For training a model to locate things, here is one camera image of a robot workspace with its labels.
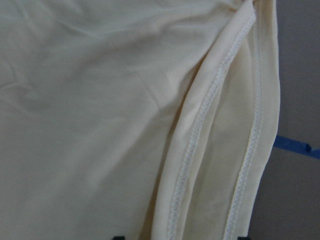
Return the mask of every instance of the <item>white fabric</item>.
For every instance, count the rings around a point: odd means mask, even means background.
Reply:
[[[2,0],[0,57],[0,239],[247,235],[274,0]]]

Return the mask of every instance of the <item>blue tape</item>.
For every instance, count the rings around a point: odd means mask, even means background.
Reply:
[[[277,135],[273,147],[320,159],[320,149],[313,149],[308,143]]]

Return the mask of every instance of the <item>stitching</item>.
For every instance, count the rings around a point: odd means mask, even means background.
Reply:
[[[247,35],[252,25],[256,20],[256,15],[253,13],[246,23],[241,27],[240,31],[237,33],[231,48],[228,53],[220,63],[214,81],[212,82],[208,92],[203,99],[200,109],[195,117],[195,121],[193,123],[191,137],[189,139],[189,143],[180,167],[180,171],[178,174],[177,181],[174,186],[173,197],[171,200],[170,213],[167,225],[166,239],[174,240],[177,233],[177,221],[180,215],[181,202],[185,193],[186,184],[190,174],[190,168],[193,160],[193,156],[195,154],[196,148],[198,146],[201,130],[203,127],[203,123],[205,121],[205,117],[208,113],[210,105],[215,97],[217,90],[222,79],[225,75],[225,70],[229,67],[235,55],[239,51],[241,43],[244,37]]]
[[[255,83],[254,83],[254,119],[250,133],[249,143],[244,157],[244,161],[238,176],[235,194],[232,199],[231,208],[228,214],[227,224],[224,231],[223,240],[231,240],[234,237],[236,222],[240,205],[242,203],[243,194],[247,184],[248,173],[256,153],[258,141],[260,139],[262,124],[263,124],[263,82],[262,82],[262,69],[261,69],[261,13],[262,8],[259,4],[259,19],[253,26],[253,49],[255,58]]]

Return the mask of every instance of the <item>fabric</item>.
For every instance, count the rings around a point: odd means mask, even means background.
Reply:
[[[275,4],[0,1],[0,239],[245,237],[278,127]]]

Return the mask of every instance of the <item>blue line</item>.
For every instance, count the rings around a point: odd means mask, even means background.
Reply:
[[[277,135],[273,146],[297,154],[306,155],[311,158],[320,159],[320,149],[313,149],[308,143],[292,140],[284,136]]]

